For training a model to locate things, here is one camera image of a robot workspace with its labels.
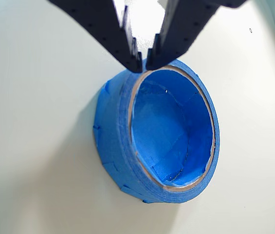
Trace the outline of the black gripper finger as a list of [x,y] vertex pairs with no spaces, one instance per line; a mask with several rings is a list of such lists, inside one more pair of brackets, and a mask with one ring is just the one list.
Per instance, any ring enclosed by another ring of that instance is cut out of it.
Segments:
[[188,51],[219,7],[238,8],[243,0],[169,0],[160,32],[148,50],[146,69],[159,69]]
[[52,0],[86,29],[116,60],[142,72],[142,53],[132,35],[128,6],[116,0]]

